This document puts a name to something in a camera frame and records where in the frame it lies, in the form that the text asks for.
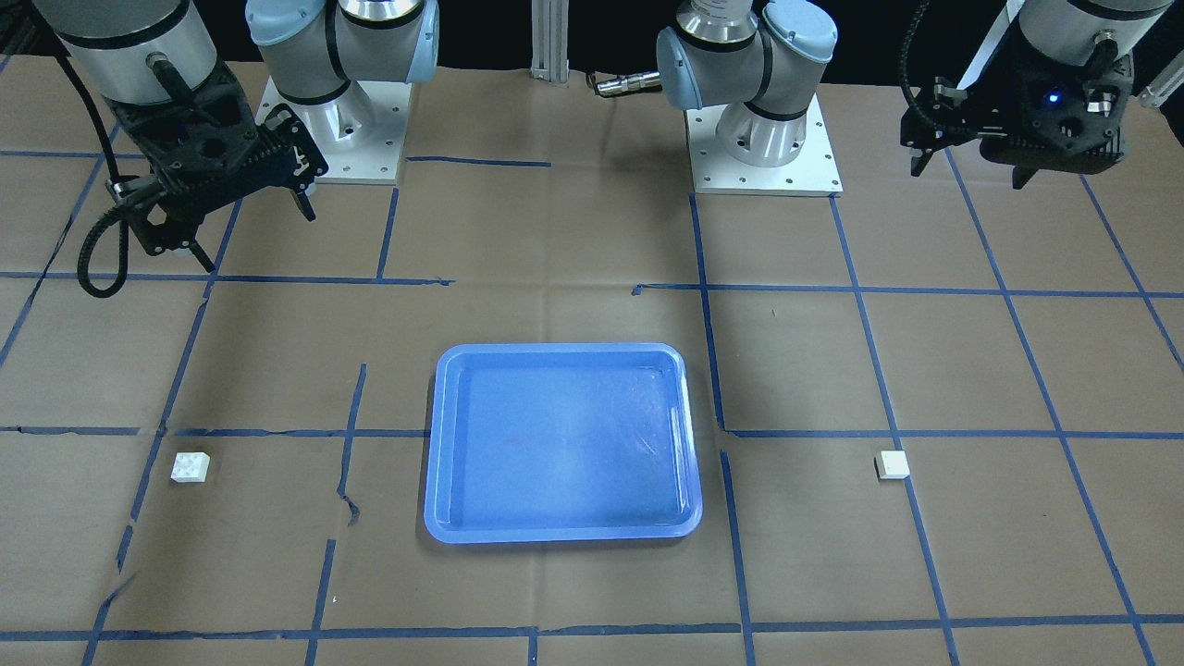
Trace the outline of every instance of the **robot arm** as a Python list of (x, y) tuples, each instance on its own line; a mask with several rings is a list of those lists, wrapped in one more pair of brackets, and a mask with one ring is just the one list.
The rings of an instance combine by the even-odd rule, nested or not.
[(982, 75), (965, 89), (938, 77), (913, 95), (908, 50), (928, 0), (905, 37), (900, 84), (909, 109), (901, 145), (920, 175), (935, 151), (979, 139), (979, 152), (1014, 166), (1012, 186), (1040, 169), (1100, 173), (1124, 159), (1131, 49), (1173, 0), (1028, 0)]
[[(189, 250), (213, 262), (197, 239), (206, 214), (263, 187), (292, 192), (305, 218), (305, 191), (327, 165), (304, 124), (276, 108), (256, 124), (246, 96), (214, 51), (191, 0), (34, 0), (46, 23), (95, 81), (152, 173), (108, 182), (115, 207), (83, 244), (78, 280), (91, 295), (114, 295), (127, 267), (127, 233), (149, 255)], [(156, 207), (165, 222), (153, 224)], [(121, 276), (98, 289), (88, 274), (103, 231), (121, 226)]]

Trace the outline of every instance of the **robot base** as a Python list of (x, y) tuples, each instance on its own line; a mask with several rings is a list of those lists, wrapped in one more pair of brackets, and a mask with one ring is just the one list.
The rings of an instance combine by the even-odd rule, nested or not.
[(843, 192), (817, 96), (806, 111), (806, 140), (798, 156), (783, 167), (754, 167), (728, 154), (715, 139), (715, 126), (725, 108), (687, 111), (687, 145), (695, 192), (777, 197), (831, 197)]
[(362, 81), (358, 83), (369, 97), (373, 122), (353, 140), (318, 136), (324, 122), (310, 117), (309, 107), (287, 102), (268, 79), (259, 102), (257, 120), (268, 115), (272, 107), (287, 103), (309, 128), (313, 140), (329, 162), (329, 171), (317, 177), (317, 182), (345, 182), (355, 185), (398, 185), (403, 167), (403, 147), (407, 135), (407, 117), (411, 115), (412, 85)]

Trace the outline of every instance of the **small white block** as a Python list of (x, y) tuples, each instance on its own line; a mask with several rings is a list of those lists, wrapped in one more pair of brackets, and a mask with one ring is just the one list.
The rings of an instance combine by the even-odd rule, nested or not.
[(908, 457), (905, 452), (880, 452), (876, 454), (876, 472), (881, 479), (908, 479)]
[(172, 479), (178, 484), (200, 484), (206, 480), (210, 456), (204, 453), (179, 453), (173, 461)]

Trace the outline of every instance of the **blue tray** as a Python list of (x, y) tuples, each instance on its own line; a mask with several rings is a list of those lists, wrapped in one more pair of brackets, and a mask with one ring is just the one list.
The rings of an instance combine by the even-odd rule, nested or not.
[(449, 544), (676, 538), (703, 515), (661, 344), (462, 345), (436, 370), (424, 523)]

